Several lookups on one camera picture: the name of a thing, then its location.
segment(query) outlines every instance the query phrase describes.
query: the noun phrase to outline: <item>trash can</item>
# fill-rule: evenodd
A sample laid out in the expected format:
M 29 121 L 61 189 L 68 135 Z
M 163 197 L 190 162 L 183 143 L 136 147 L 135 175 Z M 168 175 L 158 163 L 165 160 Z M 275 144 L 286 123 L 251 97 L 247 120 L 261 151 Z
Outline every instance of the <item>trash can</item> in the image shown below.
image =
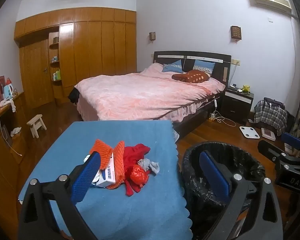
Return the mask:
M 219 201 L 210 188 L 200 165 L 200 153 L 208 150 L 216 162 L 224 164 L 231 173 L 239 173 L 246 180 L 260 182 L 265 168 L 248 152 L 222 142 L 202 142 L 186 150 L 182 162 L 186 208 L 192 220 L 193 239 L 202 239 L 218 219 L 226 204 Z M 251 204 L 246 199 L 242 212 Z

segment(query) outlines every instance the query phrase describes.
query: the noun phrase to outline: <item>electrical outlet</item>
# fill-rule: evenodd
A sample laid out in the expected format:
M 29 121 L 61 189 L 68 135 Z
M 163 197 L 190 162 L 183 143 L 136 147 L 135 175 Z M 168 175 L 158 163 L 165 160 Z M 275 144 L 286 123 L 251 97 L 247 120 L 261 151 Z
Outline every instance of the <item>electrical outlet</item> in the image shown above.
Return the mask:
M 240 66 L 240 60 L 238 60 L 238 59 L 231 59 L 231 64 Z

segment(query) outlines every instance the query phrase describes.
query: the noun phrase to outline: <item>wooden wardrobe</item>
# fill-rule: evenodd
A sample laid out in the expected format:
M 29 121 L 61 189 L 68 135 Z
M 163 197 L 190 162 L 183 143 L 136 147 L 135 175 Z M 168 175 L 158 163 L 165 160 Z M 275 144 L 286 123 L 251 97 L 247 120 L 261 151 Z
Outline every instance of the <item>wooden wardrobe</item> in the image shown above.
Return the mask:
M 55 32 L 59 38 L 59 82 L 51 80 L 56 64 L 54 68 L 50 64 L 49 34 Z M 84 7 L 46 12 L 16 22 L 15 40 L 30 107 L 66 98 L 83 79 L 137 71 L 134 11 Z

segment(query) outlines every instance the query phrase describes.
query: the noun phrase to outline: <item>metal screw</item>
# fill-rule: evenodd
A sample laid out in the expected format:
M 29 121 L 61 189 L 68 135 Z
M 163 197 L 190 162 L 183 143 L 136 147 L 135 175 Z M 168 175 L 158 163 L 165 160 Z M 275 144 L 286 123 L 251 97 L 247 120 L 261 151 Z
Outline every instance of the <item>metal screw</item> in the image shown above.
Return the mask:
M 233 177 L 236 179 L 236 180 L 241 180 L 242 179 L 242 176 L 240 174 L 234 174 Z
M 266 184 L 270 184 L 271 183 L 271 179 L 269 179 L 269 178 L 265 178 L 264 181 L 265 181 Z
M 31 179 L 31 181 L 30 181 L 30 185 L 35 185 L 35 184 L 37 184 L 37 179 Z
M 66 181 L 67 179 L 68 179 L 68 176 L 65 175 L 65 174 L 60 175 L 60 177 L 59 177 L 59 180 L 60 180 L 60 181 Z

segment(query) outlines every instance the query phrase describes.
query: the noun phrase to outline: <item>dark wooden headboard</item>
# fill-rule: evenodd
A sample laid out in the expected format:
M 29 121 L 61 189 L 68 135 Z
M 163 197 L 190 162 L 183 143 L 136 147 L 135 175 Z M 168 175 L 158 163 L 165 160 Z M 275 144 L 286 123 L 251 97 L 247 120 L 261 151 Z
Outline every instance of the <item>dark wooden headboard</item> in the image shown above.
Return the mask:
M 228 87 L 231 64 L 230 55 L 198 51 L 155 51 L 153 61 L 154 63 L 171 64 L 179 59 L 181 59 L 184 72 L 192 70 L 196 59 L 215 62 L 211 77 Z

